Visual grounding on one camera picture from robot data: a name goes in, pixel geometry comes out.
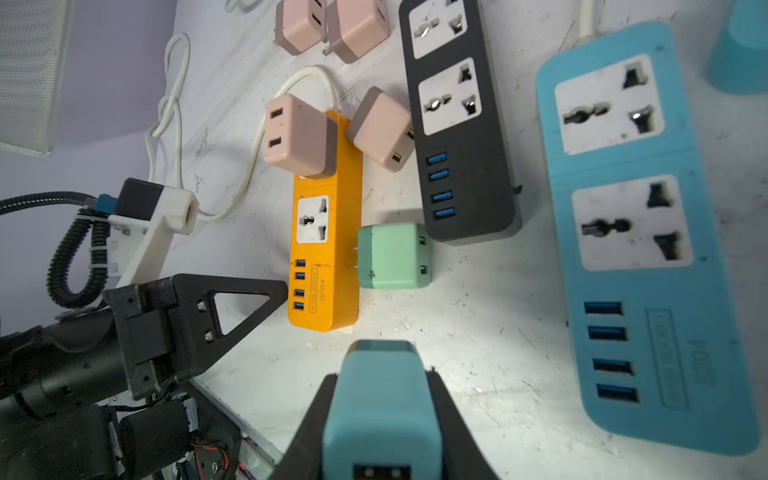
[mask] coiled black cable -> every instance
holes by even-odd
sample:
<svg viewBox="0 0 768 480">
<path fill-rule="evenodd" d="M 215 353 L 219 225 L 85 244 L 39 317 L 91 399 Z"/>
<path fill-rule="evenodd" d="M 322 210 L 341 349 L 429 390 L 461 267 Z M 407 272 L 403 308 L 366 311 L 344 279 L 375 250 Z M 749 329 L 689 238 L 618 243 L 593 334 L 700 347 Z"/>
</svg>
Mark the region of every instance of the coiled black cable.
<svg viewBox="0 0 768 480">
<path fill-rule="evenodd" d="M 43 207 L 44 205 L 79 205 L 85 207 L 86 200 L 96 200 L 91 195 L 78 192 L 45 192 L 43 194 L 21 195 L 0 201 L 0 215 L 9 214 L 25 208 Z"/>
<path fill-rule="evenodd" d="M 78 215 L 107 218 L 106 214 L 91 208 L 81 208 Z M 46 283 L 48 295 L 57 305 L 64 308 L 73 309 L 88 305 L 101 295 L 101 291 L 107 284 L 107 269 L 96 267 L 91 268 L 88 282 L 86 282 L 83 290 L 73 293 L 69 289 L 69 267 L 72 265 L 75 253 L 85 240 L 85 236 L 88 235 L 88 230 L 91 231 L 91 247 L 105 247 L 107 245 L 107 238 L 111 231 L 109 223 L 75 218 L 64 238 L 61 239 L 56 253 L 51 259 L 51 266 L 48 267 L 48 282 Z M 106 265 L 107 251 L 92 250 L 91 263 Z"/>
<path fill-rule="evenodd" d="M 87 207 L 87 204 L 95 202 L 95 197 L 78 192 L 46 192 L 43 194 L 21 195 L 20 197 L 0 200 L 0 215 L 44 205 L 70 204 L 81 208 L 78 215 L 87 217 L 107 218 L 107 214 Z M 111 232 L 110 224 L 106 221 L 88 220 L 76 218 L 67 230 L 67 234 L 58 245 L 56 252 L 48 267 L 48 280 L 46 287 L 48 295 L 57 305 L 68 309 L 87 306 L 101 295 L 101 291 L 107 284 L 106 268 L 91 268 L 88 282 L 79 293 L 73 293 L 69 289 L 69 267 L 72 265 L 74 255 L 82 245 L 83 240 L 91 231 L 91 246 L 105 247 L 107 238 Z M 92 250 L 91 263 L 105 265 L 107 263 L 106 250 Z"/>
</svg>

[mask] power socket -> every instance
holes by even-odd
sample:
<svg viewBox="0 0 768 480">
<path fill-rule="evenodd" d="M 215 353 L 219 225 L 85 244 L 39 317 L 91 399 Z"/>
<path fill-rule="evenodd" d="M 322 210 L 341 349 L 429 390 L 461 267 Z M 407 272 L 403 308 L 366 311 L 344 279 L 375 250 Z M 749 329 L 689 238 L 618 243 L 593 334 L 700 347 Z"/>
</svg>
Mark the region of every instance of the power socket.
<svg viewBox="0 0 768 480">
<path fill-rule="evenodd" d="M 586 270 L 671 268 L 694 262 L 674 175 L 583 188 L 571 198 Z"/>
<path fill-rule="evenodd" d="M 419 59 L 467 32 L 464 0 L 428 0 L 408 13 L 406 25 L 413 58 Z"/>
<path fill-rule="evenodd" d="M 403 0 L 399 13 L 426 231 L 509 237 L 521 218 L 478 0 Z"/>
<path fill-rule="evenodd" d="M 664 131 L 648 54 L 564 81 L 554 88 L 565 153 L 583 154 Z"/>
<path fill-rule="evenodd" d="M 328 241 L 328 195 L 302 198 L 296 207 L 296 242 L 325 243 Z"/>
<path fill-rule="evenodd" d="M 425 135 L 478 117 L 482 103 L 475 61 L 465 58 L 419 83 L 419 103 Z"/>
<path fill-rule="evenodd" d="M 632 65 L 643 95 L 624 88 Z M 754 450 L 750 377 L 669 28 L 633 25 L 567 51 L 536 84 L 584 409 L 621 435 Z M 608 112 L 565 124 L 601 101 Z M 654 129 L 630 134 L 631 112 L 648 104 Z"/>
<path fill-rule="evenodd" d="M 293 234 L 288 278 L 288 320 L 327 332 L 357 321 L 357 232 L 362 210 L 362 152 L 346 137 L 349 119 L 326 115 L 336 129 L 336 172 L 328 178 L 293 178 Z"/>
</svg>

